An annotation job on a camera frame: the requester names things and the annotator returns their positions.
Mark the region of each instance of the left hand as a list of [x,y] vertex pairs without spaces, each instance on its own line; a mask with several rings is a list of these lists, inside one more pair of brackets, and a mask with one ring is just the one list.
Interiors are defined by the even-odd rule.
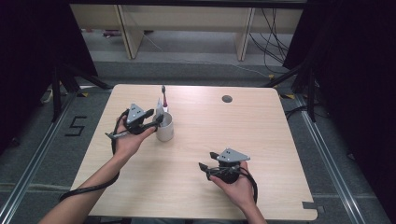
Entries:
[[[117,133],[123,132],[126,130],[124,126],[124,122],[126,120],[126,116],[123,116],[120,119],[119,128],[117,129]],[[134,135],[131,133],[126,134],[125,136],[118,138],[116,140],[116,154],[115,156],[120,156],[123,159],[129,160],[139,149],[142,142],[149,137],[152,133],[155,132],[155,127],[151,127],[145,130],[143,133]]]

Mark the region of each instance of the white cup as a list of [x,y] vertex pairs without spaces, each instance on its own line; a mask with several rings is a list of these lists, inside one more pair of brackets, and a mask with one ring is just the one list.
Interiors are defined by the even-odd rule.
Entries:
[[158,140],[162,142],[167,142],[171,140],[174,136],[174,128],[173,128],[173,121],[172,121],[172,115],[164,112],[163,113],[163,123],[165,126],[160,125],[157,129],[156,135]]

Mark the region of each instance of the gray floor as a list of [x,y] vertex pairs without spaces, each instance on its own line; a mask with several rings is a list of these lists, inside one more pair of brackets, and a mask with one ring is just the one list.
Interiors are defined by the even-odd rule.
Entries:
[[[148,33],[144,38],[134,60],[127,58],[121,37],[106,38],[102,36],[102,31],[98,30],[92,33],[84,32],[83,36],[100,78],[109,84],[134,83],[139,80],[139,83],[147,84],[161,81],[161,83],[180,85],[194,83],[258,86],[268,82],[269,74],[279,76],[279,73],[286,71],[279,67],[281,65],[279,62],[271,57],[265,57],[251,41],[248,43],[246,59],[238,62],[232,34],[155,31]],[[292,36],[281,35],[279,38],[288,45]],[[270,47],[270,49],[281,57],[277,48]],[[157,66],[156,71],[152,70],[153,63]],[[264,64],[275,73],[269,71],[263,66]],[[222,81],[215,79],[220,74]],[[241,79],[241,77],[242,81],[235,82],[236,78]],[[81,85],[90,85],[84,80],[79,82]],[[292,80],[285,81],[276,89],[282,94],[290,93],[291,82]],[[45,159],[39,163],[18,209],[13,211],[10,223],[36,223],[57,203],[59,195],[70,188],[109,94],[106,91],[92,91],[88,97],[71,95],[63,97],[63,102],[73,99],[67,109],[67,115],[60,123],[56,136],[49,143]],[[286,98],[281,99],[281,103],[285,111],[298,105],[297,100]],[[51,109],[51,103],[39,107],[20,134],[23,139],[21,145],[9,148],[0,157],[0,204],[6,203],[14,186],[35,155],[36,149],[39,148],[47,129],[51,126]],[[359,167],[346,156],[347,147],[331,119],[326,118],[326,110],[317,107],[316,112],[318,130],[360,209],[363,221],[390,223]],[[66,134],[76,131],[69,127],[73,119],[81,115],[87,117],[78,120],[78,124],[85,127],[84,132],[78,138],[65,137]],[[343,204],[331,173],[319,153],[318,145],[307,128],[303,114],[299,112],[292,115],[289,126],[318,208],[318,219],[311,223],[356,223]],[[270,223],[296,222],[270,221]]]

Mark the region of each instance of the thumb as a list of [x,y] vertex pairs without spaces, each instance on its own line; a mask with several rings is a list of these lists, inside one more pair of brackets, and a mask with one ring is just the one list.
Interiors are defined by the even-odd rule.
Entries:
[[220,178],[218,178],[217,176],[211,175],[210,180],[215,183],[217,186],[219,186],[219,188],[224,189],[225,186],[227,185],[227,183],[225,183],[224,181],[222,181]]

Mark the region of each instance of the right hand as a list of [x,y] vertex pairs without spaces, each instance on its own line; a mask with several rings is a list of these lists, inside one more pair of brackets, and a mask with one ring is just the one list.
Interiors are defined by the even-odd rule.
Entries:
[[[241,161],[241,167],[248,169],[248,163]],[[255,205],[253,199],[253,188],[247,177],[240,175],[238,179],[232,184],[227,184],[220,178],[211,175],[210,180],[219,186],[225,194],[230,198],[231,202],[238,206],[240,209]]]

